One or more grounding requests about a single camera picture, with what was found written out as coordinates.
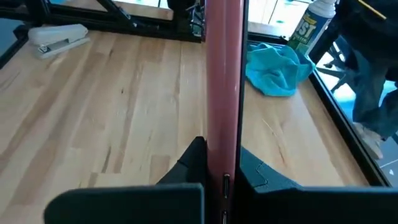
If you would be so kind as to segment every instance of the silver stapler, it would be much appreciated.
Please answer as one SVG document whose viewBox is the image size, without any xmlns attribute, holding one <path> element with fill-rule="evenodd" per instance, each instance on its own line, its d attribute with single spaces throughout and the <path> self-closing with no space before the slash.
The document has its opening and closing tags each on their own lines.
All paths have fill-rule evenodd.
<svg viewBox="0 0 398 224">
<path fill-rule="evenodd" d="M 81 24 L 37 27 L 28 32 L 29 40 L 38 46 L 35 55 L 48 58 L 90 41 L 88 30 Z"/>
</svg>

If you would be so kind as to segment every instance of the teal microfiber towel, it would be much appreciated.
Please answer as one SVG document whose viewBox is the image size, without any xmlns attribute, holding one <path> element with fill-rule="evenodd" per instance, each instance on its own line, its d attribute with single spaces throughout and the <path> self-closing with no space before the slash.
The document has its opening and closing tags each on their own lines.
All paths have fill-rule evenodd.
<svg viewBox="0 0 398 224">
<path fill-rule="evenodd" d="M 292 96 L 315 69 L 314 63 L 291 47 L 268 44 L 248 47 L 246 76 L 267 96 Z"/>
</svg>

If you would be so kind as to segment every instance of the spray can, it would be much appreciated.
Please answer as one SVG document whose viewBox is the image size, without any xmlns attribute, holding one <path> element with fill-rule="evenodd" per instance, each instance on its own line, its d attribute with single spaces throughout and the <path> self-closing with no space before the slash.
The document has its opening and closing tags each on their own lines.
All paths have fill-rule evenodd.
<svg viewBox="0 0 398 224">
<path fill-rule="evenodd" d="M 310 3 L 287 45 L 307 56 L 336 15 L 335 2 L 316 0 Z"/>
</svg>

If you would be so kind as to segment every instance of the shoe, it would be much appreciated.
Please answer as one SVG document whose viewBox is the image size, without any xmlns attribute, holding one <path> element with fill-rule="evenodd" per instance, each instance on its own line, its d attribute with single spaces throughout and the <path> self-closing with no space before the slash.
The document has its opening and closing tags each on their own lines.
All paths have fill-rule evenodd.
<svg viewBox="0 0 398 224">
<path fill-rule="evenodd" d="M 381 152 L 380 149 L 380 145 L 382 143 L 382 137 L 378 133 L 375 133 L 374 131 L 365 128 L 360 123 L 354 123 L 354 126 L 359 135 L 361 136 L 363 142 L 366 144 L 367 147 L 365 147 L 365 149 L 368 151 L 369 155 L 373 159 L 382 159 L 383 153 Z"/>
</svg>

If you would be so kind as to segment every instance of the can label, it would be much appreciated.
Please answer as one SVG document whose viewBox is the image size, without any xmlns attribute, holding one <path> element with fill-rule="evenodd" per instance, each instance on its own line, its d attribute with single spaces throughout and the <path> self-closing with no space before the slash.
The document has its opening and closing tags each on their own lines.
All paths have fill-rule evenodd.
<svg viewBox="0 0 398 224">
<path fill-rule="evenodd" d="M 329 18 L 318 16 L 306 10 L 291 36 L 288 45 L 304 55 L 308 54 L 313 44 L 315 45 L 316 41 L 319 39 L 320 32 L 324 30 L 324 27 L 327 26 L 330 21 L 331 19 Z"/>
</svg>

